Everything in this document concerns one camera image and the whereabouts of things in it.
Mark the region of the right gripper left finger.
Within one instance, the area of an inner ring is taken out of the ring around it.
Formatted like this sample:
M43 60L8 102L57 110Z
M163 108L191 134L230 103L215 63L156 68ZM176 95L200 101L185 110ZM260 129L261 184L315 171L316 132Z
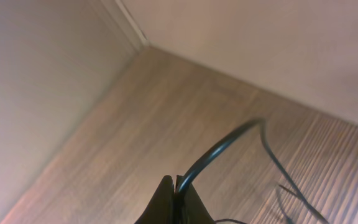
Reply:
M173 194L173 179L165 175L135 224L172 224Z

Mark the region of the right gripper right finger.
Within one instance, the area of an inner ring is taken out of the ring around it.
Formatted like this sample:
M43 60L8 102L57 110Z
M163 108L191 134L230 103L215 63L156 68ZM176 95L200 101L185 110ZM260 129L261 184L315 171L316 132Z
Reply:
M182 199L175 194L175 224L214 224L192 184Z

